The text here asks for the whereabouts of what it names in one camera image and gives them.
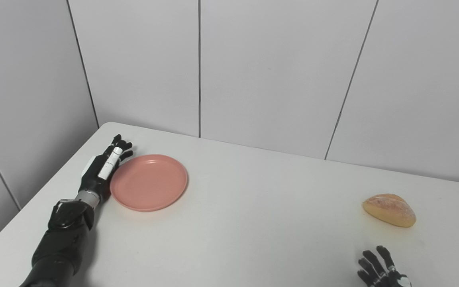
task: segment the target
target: robotic arm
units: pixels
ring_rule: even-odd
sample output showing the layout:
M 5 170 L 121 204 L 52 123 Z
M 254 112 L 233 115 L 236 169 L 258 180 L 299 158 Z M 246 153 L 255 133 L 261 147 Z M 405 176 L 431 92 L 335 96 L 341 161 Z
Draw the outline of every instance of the robotic arm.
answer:
M 396 270 L 390 252 L 384 246 L 377 246 L 377 252 L 384 259 L 387 270 L 373 252 L 366 250 L 362 253 L 364 258 L 359 260 L 363 269 L 357 272 L 362 281 L 368 287 L 412 287 L 408 277 Z
M 48 229 L 31 259 L 32 269 L 20 287 L 68 287 L 82 263 L 95 209 L 109 198 L 109 181 L 120 162 L 133 155 L 132 143 L 114 137 L 82 176 L 75 199 L 62 199 L 54 207 Z

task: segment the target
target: bread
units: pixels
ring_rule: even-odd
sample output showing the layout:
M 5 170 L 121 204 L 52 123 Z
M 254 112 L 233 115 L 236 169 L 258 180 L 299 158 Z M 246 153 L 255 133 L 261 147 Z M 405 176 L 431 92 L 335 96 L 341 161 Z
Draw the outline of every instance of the bread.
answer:
M 375 195 L 368 198 L 362 207 L 368 214 L 392 225 L 411 227 L 416 215 L 403 198 L 394 194 Z

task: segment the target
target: pink plate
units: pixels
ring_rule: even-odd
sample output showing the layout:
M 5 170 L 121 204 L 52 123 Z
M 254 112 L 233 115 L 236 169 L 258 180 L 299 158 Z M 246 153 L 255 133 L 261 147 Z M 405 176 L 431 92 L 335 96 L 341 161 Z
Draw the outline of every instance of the pink plate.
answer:
M 176 159 L 143 155 L 122 165 L 111 179 L 111 194 L 123 206 L 155 211 L 175 202 L 187 185 L 187 171 Z

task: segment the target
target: white table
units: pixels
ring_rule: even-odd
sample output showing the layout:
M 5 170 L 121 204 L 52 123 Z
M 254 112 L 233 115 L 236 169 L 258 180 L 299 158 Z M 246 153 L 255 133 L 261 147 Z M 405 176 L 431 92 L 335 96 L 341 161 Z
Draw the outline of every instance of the white table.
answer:
M 51 208 L 117 133 L 182 162 L 189 185 L 155 212 L 104 204 L 73 287 L 361 287 L 359 253 L 376 245 L 415 287 L 459 286 L 458 182 L 108 123 L 0 233 L 0 287 L 22 283 Z M 405 198 L 415 226 L 366 214 L 378 193 Z

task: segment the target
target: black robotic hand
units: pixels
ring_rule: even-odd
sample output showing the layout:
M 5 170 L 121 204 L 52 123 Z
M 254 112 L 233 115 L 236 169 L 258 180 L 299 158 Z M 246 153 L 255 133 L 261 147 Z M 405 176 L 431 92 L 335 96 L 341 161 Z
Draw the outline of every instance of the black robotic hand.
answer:
M 87 171 L 82 175 L 79 193 L 86 191 L 93 193 L 100 201 L 107 199 L 110 194 L 109 181 L 111 176 L 120 162 L 133 155 L 131 148 L 131 142 L 122 140 L 122 136 L 119 134 L 115 136 L 111 145 L 107 147 L 104 153 L 93 159 Z
M 110 195 L 109 181 L 120 162 L 133 154 L 132 143 L 114 137 L 82 175 L 75 199 L 54 207 L 42 240 L 31 258 L 31 272 L 21 287 L 67 287 L 82 263 L 97 205 Z
M 390 252 L 384 246 L 377 246 L 377 251 L 386 263 L 387 270 L 382 267 L 379 259 L 373 252 L 366 250 L 362 253 L 364 258 L 359 260 L 363 268 L 357 272 L 359 277 L 368 287 L 412 287 L 405 274 L 399 274 L 390 257 Z

